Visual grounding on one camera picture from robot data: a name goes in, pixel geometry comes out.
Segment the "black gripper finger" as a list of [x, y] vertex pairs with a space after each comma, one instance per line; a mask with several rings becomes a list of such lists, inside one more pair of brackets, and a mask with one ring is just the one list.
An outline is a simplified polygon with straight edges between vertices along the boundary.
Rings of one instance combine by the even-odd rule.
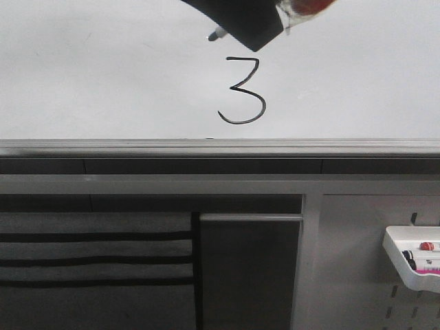
[[186, 3], [253, 52], [259, 51], [283, 31], [274, 1], [194, 0]]

